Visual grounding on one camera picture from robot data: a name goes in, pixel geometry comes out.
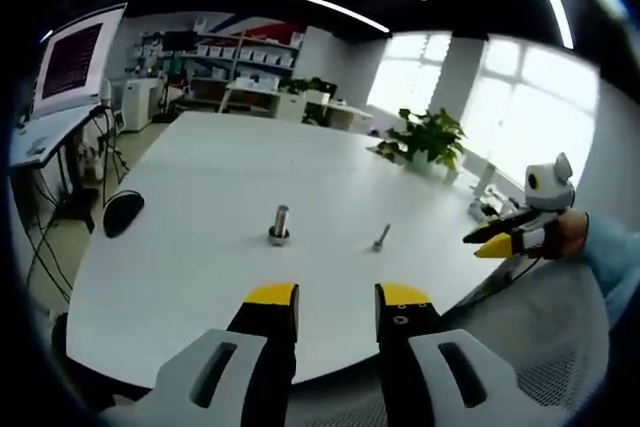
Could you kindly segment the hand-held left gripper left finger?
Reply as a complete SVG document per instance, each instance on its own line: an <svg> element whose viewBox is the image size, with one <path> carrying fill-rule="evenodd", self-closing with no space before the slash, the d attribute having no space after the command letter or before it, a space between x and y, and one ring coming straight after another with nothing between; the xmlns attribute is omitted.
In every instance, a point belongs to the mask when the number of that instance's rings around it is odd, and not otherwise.
<svg viewBox="0 0 640 427"><path fill-rule="evenodd" d="M282 426L296 372L299 287L250 292L226 329L165 362L136 402L105 410L106 426Z"/></svg>

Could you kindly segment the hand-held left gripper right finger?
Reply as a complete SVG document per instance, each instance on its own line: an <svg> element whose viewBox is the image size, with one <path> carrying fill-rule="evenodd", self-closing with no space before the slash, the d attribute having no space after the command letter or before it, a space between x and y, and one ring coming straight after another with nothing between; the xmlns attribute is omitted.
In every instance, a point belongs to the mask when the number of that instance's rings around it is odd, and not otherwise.
<svg viewBox="0 0 640 427"><path fill-rule="evenodd" d="M430 298L378 283L378 373L391 426L561 426L569 417L522 391L515 369L468 332L445 331Z"/></svg>

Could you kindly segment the person's right hand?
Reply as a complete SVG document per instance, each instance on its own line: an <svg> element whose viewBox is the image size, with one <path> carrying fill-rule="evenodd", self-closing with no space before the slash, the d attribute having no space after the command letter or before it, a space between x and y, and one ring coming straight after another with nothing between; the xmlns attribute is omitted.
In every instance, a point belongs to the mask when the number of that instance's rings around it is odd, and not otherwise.
<svg viewBox="0 0 640 427"><path fill-rule="evenodd" d="M543 244L544 257L561 259L579 253L589 230L586 212L568 209L548 225Z"/></svg>

